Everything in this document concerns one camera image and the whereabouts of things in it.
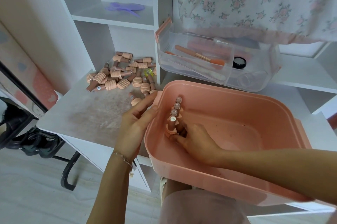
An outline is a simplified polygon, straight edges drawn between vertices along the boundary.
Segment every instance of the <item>bracelet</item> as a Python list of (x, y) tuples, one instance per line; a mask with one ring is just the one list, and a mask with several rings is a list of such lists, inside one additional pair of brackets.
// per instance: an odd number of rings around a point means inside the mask
[(120, 154), (120, 153), (117, 153), (117, 152), (115, 152), (115, 153), (112, 153), (111, 155), (119, 155), (121, 158), (123, 158), (123, 161), (124, 162), (126, 162), (129, 166), (130, 166), (130, 171), (132, 171), (133, 170), (133, 168), (132, 168), (132, 164), (130, 164), (130, 162), (128, 161), (128, 159), (126, 159), (126, 157), (125, 156), (123, 156), (122, 154)]

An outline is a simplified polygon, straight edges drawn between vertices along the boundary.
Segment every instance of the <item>person's right hand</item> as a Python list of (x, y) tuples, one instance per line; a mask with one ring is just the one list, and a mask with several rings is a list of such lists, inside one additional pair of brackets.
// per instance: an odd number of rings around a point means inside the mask
[(171, 135), (170, 141), (177, 141), (196, 160), (206, 165), (215, 166), (222, 149), (209, 136), (202, 124), (191, 124), (182, 120), (182, 125), (187, 130), (187, 137), (178, 134)]

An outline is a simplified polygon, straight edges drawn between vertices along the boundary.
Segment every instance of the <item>white floor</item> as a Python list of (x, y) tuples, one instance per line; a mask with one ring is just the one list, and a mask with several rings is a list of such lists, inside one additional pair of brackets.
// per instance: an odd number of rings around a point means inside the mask
[[(59, 156), (70, 158), (74, 150), (62, 147)], [(4, 224), (85, 224), (99, 188), (101, 171), (85, 158), (75, 164), (70, 192), (60, 185), (65, 162), (27, 157), (20, 150), (0, 150), (0, 216)], [(151, 193), (130, 189), (125, 223), (154, 224), (160, 214), (159, 178)], [(252, 224), (324, 224), (330, 214), (255, 217)]]

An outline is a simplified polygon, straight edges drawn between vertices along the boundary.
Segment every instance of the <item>pink container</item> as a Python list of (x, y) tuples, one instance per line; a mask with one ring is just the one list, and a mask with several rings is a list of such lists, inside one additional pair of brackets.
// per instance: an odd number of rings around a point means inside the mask
[(182, 98), (183, 117), (203, 124), (223, 149), (311, 148), (301, 122), (273, 98), (173, 81), (158, 92), (155, 103), (159, 113), (145, 133), (145, 146), (158, 175), (260, 206), (312, 200), (249, 175), (203, 165), (170, 142), (164, 136), (165, 124), (178, 96)]

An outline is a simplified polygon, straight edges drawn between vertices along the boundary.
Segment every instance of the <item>pink tray handle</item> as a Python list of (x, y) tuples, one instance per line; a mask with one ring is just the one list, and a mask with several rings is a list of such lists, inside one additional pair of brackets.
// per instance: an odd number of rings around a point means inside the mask
[(296, 125), (297, 125), (298, 131), (300, 132), (301, 139), (302, 139), (303, 144), (304, 144), (304, 148), (312, 148), (312, 147), (311, 147), (311, 144), (310, 144), (310, 142), (309, 142), (308, 136), (307, 136), (307, 134), (305, 133), (305, 130), (304, 130), (304, 128), (303, 128), (303, 125), (302, 125), (301, 120), (295, 118), (295, 123), (296, 123)]
[(158, 91), (157, 92), (157, 96), (155, 97), (153, 103), (152, 103), (152, 106), (157, 106), (158, 103), (159, 103), (159, 100), (161, 98), (161, 95), (163, 94), (163, 91)]
[(154, 37), (156, 39), (156, 42), (159, 42), (158, 36), (162, 31), (165, 29), (165, 27), (169, 24), (172, 23), (171, 17), (168, 17), (167, 20), (159, 27), (159, 29), (154, 33)]

